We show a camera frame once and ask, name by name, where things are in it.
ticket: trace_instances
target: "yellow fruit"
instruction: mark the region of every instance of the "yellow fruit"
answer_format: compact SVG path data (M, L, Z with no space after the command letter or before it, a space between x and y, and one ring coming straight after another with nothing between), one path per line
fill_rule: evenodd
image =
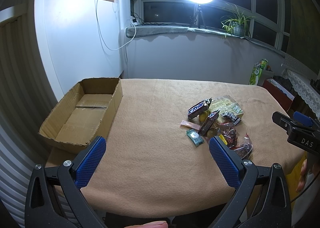
M208 130L207 132L207 137L209 139L211 139L212 137L216 136L218 134L218 130L217 129L214 129L214 128L211 128Z
M203 113L199 114L199 120L201 122L205 121L207 119L207 117L208 117L207 111L204 111Z

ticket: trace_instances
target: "tan tablecloth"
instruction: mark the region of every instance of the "tan tablecloth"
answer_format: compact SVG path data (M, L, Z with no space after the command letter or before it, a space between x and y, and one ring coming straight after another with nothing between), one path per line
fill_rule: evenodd
M208 144L196 148L180 127L187 109L202 99L230 95L244 111L236 127L253 143L251 160L292 171L303 155L287 143L286 132L272 122L285 113L258 86L179 80L124 79L123 98L107 139L107 151L81 191L93 208L135 217L176 216L227 202L228 187ZM47 166L74 155L53 149Z

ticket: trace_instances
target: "tripod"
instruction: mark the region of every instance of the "tripod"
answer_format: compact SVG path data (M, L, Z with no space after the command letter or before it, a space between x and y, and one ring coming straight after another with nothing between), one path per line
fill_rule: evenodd
M196 14L194 15L189 27L191 27L194 24L194 22L196 21L196 17L198 16L199 13L201 14L201 18L202 18L204 29L207 29L207 26L205 25L204 16L203 16L203 12L202 12L200 4L198 4L198 10L196 11Z

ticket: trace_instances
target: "blue gripper pad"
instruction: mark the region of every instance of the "blue gripper pad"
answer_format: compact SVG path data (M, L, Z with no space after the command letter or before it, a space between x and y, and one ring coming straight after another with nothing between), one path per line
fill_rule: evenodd
M241 183L239 169L232 162L216 137L210 139L209 150L228 186L238 188Z
M300 113L300 112L294 112L293 113L293 118L296 121L302 123L304 126L312 127L313 122L312 122L311 118L306 116L306 115L304 115L304 114L302 114L302 113Z
M78 169L76 170L75 184L78 189L87 186L100 160L106 152L107 144L103 137L89 151Z

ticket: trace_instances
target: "green candy wrapper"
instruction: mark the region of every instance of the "green candy wrapper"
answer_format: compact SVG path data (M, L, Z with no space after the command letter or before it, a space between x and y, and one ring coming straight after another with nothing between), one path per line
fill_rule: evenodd
M192 140L192 142L195 144L196 147L204 143L203 139L199 136L199 134L194 129L187 130L187 135L190 138L190 140Z

